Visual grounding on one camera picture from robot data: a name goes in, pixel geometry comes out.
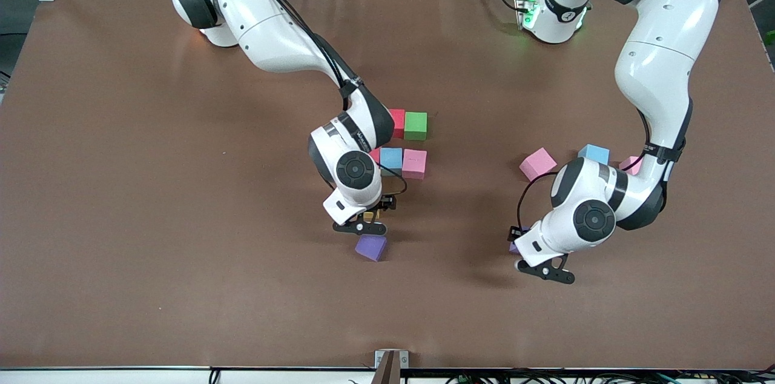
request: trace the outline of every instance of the table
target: table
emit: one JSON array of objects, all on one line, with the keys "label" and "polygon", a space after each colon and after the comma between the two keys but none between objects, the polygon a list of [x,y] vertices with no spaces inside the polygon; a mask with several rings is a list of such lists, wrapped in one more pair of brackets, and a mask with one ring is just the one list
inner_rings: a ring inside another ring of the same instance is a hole
[{"label": "table", "polygon": [[775,77],[745,0],[722,1],[693,70],[666,210],[572,255],[570,286],[513,268],[518,164],[639,152],[613,76],[636,14],[592,0],[546,45],[498,0],[291,1],[387,106],[429,113],[428,141],[401,143],[429,166],[383,219],[386,260],[322,210],[324,75],[255,69],[170,0],[55,0],[0,107],[0,365],[770,364]]}]

